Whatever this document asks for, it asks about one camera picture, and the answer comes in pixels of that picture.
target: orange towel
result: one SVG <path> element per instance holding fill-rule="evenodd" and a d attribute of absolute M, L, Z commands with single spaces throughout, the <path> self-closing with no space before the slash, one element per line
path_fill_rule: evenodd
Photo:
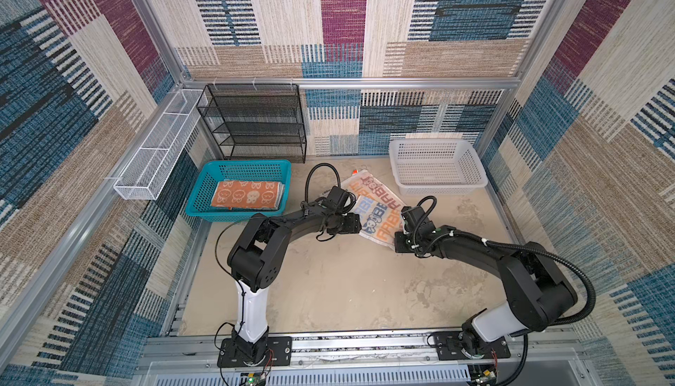
<path fill-rule="evenodd" d="M 226 179 L 215 188 L 213 207 L 274 209 L 279 208 L 283 184 L 278 181 L 239 181 Z"/>

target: beige tabletop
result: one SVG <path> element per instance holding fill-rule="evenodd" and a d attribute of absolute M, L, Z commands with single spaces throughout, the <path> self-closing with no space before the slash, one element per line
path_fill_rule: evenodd
<path fill-rule="evenodd" d="M 367 169 L 396 194 L 389 159 L 325 159 L 345 179 Z M 286 213 L 300 208 L 309 170 L 322 161 L 293 165 Z M 328 168 L 312 177 L 310 199 L 333 186 Z M 407 205 L 422 196 L 400 195 Z M 453 225 L 485 238 L 509 237 L 485 189 L 466 196 L 438 196 L 431 214 L 436 226 Z M 236 321 L 234 280 L 213 257 L 215 241 L 229 223 L 214 223 L 190 289 L 181 335 L 211 335 Z M 225 232 L 218 255 L 225 263 L 244 223 Z M 459 326 L 468 317 L 505 299 L 496 277 L 454 260 L 397 255 L 359 235 L 318 242 L 314 235 L 293 241 L 278 278 L 269 287 L 267 321 L 271 332 L 344 331 Z"/>

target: black mesh rack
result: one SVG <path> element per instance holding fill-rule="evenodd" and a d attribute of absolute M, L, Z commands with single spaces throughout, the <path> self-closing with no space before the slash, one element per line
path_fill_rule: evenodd
<path fill-rule="evenodd" d="M 226 159 L 304 163 L 307 136 L 295 84 L 209 84 L 197 109 Z"/>

